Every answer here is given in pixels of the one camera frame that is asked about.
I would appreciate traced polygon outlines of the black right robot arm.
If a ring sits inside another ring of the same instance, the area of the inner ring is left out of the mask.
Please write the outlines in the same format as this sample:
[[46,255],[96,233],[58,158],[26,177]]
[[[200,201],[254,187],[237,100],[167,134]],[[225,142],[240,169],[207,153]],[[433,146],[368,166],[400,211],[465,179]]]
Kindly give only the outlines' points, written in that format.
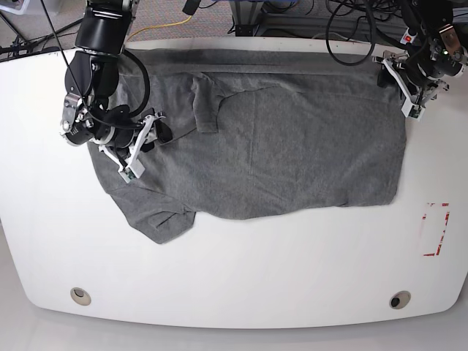
[[[61,119],[61,135],[73,146],[87,142],[117,164],[126,181],[140,178],[145,168],[138,159],[156,142],[173,138],[163,122],[164,113],[147,106],[150,97],[148,71],[124,43],[135,19],[137,1],[87,1],[75,45],[73,60],[66,63],[64,84],[67,95]],[[143,76],[143,98],[128,105],[109,108],[109,98],[119,82],[121,56],[135,63]]]

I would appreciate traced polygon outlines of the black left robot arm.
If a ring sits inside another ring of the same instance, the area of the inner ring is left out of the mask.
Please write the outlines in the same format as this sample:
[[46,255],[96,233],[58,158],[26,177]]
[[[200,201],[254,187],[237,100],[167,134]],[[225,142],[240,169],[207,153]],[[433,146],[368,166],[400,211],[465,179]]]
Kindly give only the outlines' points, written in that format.
[[399,44],[402,53],[384,51],[373,62],[381,66],[377,85],[397,85],[403,99],[401,111],[419,119],[426,103],[448,91],[444,77],[467,71],[467,8],[462,1],[398,1],[407,30]]

